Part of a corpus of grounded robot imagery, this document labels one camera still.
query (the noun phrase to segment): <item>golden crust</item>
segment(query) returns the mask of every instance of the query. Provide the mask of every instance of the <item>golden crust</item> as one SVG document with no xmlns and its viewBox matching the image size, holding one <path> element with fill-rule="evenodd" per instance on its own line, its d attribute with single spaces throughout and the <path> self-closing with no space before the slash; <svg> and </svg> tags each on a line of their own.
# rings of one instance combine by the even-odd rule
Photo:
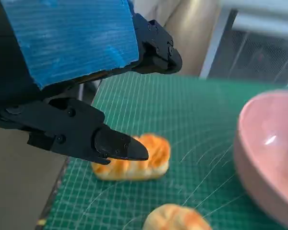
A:
<svg viewBox="0 0 288 230">
<path fill-rule="evenodd" d="M 170 158 L 169 142 L 154 134 L 133 137 L 141 142 L 148 151 L 146 161 L 124 161 L 112 159 L 109 165 L 92 163 L 93 172 L 102 180 L 147 180 L 155 179 L 166 173 Z"/>
<path fill-rule="evenodd" d="M 212 228 L 194 209 L 165 204 L 147 216 L 143 230 L 212 230 Z"/>
</svg>

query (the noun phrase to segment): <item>bowl rim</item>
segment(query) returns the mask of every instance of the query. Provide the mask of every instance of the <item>bowl rim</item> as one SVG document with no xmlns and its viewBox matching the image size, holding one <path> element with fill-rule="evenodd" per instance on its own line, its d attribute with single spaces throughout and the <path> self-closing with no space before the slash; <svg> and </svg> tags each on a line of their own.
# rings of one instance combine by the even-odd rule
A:
<svg viewBox="0 0 288 230">
<path fill-rule="evenodd" d="M 245 150 L 247 150 L 248 152 L 251 152 L 251 147 L 248 143 L 246 143 L 245 141 L 243 141 L 242 138 L 242 133 L 241 133 L 241 128 L 243 127 L 242 122 L 243 122 L 243 117 L 244 114 L 246 113 L 246 111 L 249 109 L 250 105 L 252 103 L 254 103 L 255 101 L 261 100 L 263 98 L 267 98 L 270 97 L 272 94 L 275 93 L 279 93 L 281 96 L 286 96 L 288 95 L 288 89 L 281 89 L 281 90 L 272 90 L 272 91 L 267 91 L 267 92 L 263 92 L 260 93 L 254 97 L 252 97 L 242 108 L 240 114 L 239 114 L 239 118 L 238 118 L 238 130 L 237 130 L 237 135 L 240 141 L 240 144 L 242 146 L 242 148 Z M 248 154 L 245 154 L 246 157 L 249 159 L 249 161 L 252 163 L 252 165 L 254 166 L 254 168 L 256 169 L 257 173 L 259 174 L 260 177 L 263 178 L 264 181 L 267 182 L 268 186 L 273 189 L 273 191 L 284 201 L 288 204 L 288 198 L 281 192 L 280 189 L 278 189 L 270 180 L 268 180 L 268 178 L 263 174 L 262 170 L 260 170 L 255 164 L 254 162 L 254 158 L 249 157 Z"/>
</svg>

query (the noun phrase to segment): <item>baked bun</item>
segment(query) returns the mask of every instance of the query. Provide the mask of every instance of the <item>baked bun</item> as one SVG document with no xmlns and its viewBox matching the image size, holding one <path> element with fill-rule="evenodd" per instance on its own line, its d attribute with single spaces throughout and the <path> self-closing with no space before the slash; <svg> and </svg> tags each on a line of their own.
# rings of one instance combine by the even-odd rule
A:
<svg viewBox="0 0 288 230">
<path fill-rule="evenodd" d="M 143 230 L 212 230 L 205 219 L 194 209 L 166 204 L 152 211 Z"/>
<path fill-rule="evenodd" d="M 147 180 L 164 175 L 169 167 L 170 145 L 169 142 L 154 134 L 143 134 L 133 137 L 141 142 L 148 151 L 146 161 L 126 161 L 112 159 L 108 165 L 92 162 L 93 172 L 102 180 Z"/>
</svg>

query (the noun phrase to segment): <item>screw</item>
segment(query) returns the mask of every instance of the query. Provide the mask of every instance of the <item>screw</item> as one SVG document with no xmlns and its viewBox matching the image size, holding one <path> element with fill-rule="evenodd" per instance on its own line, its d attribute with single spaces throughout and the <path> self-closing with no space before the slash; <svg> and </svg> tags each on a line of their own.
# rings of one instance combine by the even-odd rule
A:
<svg viewBox="0 0 288 230">
<path fill-rule="evenodd" d="M 173 49 L 172 49 L 171 46 L 168 47 L 168 54 L 169 54 L 170 56 L 172 56 L 172 54 L 173 54 Z"/>
<path fill-rule="evenodd" d="M 63 144 L 63 143 L 65 142 L 65 140 L 66 140 L 66 138 L 65 138 L 64 135 L 59 135 L 59 136 L 57 136 L 57 142 L 58 142 L 59 144 Z"/>
<path fill-rule="evenodd" d="M 68 116 L 73 117 L 76 115 L 76 111 L 71 108 L 70 110 L 68 110 L 67 114 L 68 114 Z"/>
</svg>

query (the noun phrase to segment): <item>pink bowl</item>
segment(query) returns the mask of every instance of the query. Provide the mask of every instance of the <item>pink bowl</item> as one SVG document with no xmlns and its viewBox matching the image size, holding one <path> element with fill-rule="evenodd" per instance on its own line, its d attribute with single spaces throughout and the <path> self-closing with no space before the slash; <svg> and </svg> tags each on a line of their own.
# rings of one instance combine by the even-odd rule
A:
<svg viewBox="0 0 288 230">
<path fill-rule="evenodd" d="M 234 161 L 243 186 L 288 227 L 288 91 L 260 94 L 242 109 Z"/>
</svg>

